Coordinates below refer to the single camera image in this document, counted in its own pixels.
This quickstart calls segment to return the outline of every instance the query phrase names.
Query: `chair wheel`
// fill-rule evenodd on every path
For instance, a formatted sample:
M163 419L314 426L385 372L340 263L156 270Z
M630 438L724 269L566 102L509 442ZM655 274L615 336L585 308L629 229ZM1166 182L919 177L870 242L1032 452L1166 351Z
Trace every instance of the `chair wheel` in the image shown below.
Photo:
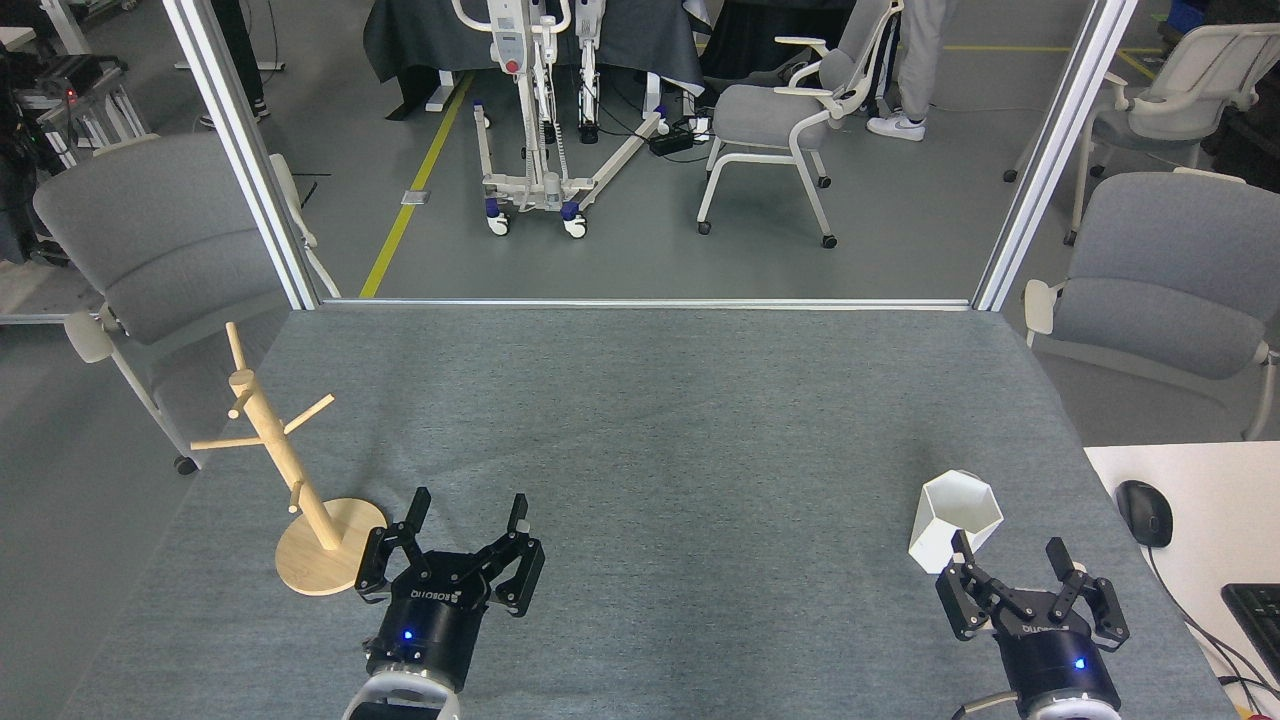
M186 455L179 455L174 457L173 468L178 470L179 475L189 475L200 469L196 466L196 461L192 460L191 457L187 457Z

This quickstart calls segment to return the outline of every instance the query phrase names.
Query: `robotiq logo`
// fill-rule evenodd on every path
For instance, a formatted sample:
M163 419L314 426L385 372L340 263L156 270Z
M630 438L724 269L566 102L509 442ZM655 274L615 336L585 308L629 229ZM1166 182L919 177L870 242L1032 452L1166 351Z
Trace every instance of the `robotiq logo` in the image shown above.
M458 598L462 597L462 591L453 592L431 592L431 591L410 591L408 596L413 600L439 600L442 602L457 603Z

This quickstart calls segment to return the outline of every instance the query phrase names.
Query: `patient lift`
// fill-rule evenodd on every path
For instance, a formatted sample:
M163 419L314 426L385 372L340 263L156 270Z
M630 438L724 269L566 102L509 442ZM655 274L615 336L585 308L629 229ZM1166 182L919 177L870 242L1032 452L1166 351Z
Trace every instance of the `patient lift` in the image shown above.
M582 237L586 234L586 218L582 217L582 210L595 201L622 165L659 129L663 109L658 106L645 113L640 127L594 176L571 177L564 158L564 137L557 119L552 69L557 58L556 36L568 28L573 15L570 13L570 0L559 0L559 20L549 14L541 14L543 1L486 0L489 20L480 22L466 14L461 0L453 0L453 12L465 26L493 35L490 58L516 83L525 126L525 174L520 177L494 173L489 150L489 119L485 117L484 105L480 101L475 102L485 218L494 234L504 236L509 223L508 211L559 213L564 229L573 237ZM582 51L582 87L579 95L579 132L582 142L594 142L598 137L595 113L599 100L599 73L595 69L595 50L600 45L604 1L577 0L572 4L577 8L575 29ZM552 149L556 151L559 172L550 167Z

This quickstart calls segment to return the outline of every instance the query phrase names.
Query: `white sneaker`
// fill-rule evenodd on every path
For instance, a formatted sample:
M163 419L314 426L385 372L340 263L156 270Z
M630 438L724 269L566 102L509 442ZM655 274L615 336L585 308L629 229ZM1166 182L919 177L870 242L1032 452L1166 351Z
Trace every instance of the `white sneaker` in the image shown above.
M867 120L867 129L884 137L910 140L919 142L924 140L924 120L913 123L905 114L893 113L887 118L872 118Z

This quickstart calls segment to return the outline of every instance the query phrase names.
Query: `white desk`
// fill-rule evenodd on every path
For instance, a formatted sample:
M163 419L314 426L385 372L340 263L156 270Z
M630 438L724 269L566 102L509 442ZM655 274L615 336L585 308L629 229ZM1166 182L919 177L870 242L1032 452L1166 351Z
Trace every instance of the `white desk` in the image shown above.
M17 50L36 40L36 31L29 27L0 27L0 42L5 50Z
M1153 555L1170 592L1197 623L1240 651L1275 684L1277 679L1270 676L1219 593L1228 583L1280 583L1275 550L1280 547L1280 442L1089 447L1085 454L1107 491L1114 493L1121 482L1137 479L1169 498L1174 539ZM1233 674L1216 651L1201 644L1217 674ZM1243 665L1240 671L1248 675ZM1236 706L1245 706L1238 684L1228 694ZM1280 701L1262 689L1253 697L1263 712L1280 717Z

